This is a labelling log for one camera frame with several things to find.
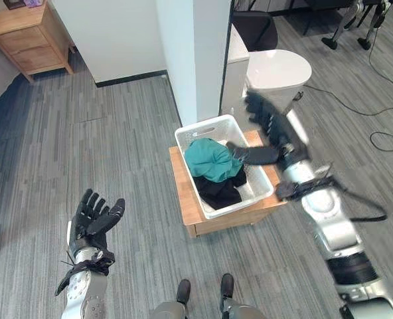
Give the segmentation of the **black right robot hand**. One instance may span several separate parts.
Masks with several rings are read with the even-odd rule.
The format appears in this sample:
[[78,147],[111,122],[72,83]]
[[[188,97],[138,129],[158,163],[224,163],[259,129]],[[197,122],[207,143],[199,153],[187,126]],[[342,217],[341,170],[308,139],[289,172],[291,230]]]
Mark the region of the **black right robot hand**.
[[310,161],[307,145],[298,136],[291,122],[267,98],[255,90],[247,91],[246,110],[250,121],[259,124],[269,141],[268,146],[240,147],[226,143],[233,158],[247,165],[277,164],[285,170],[299,161]]

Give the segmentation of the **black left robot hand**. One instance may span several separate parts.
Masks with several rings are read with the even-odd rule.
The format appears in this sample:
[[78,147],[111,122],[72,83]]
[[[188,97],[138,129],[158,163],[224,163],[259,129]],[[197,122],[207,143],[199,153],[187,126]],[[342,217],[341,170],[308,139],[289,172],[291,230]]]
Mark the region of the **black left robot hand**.
[[106,251],[106,233],[121,220],[124,212],[124,198],[119,198],[113,207],[109,207],[98,193],[87,189],[71,220],[68,246],[74,257],[86,248]]

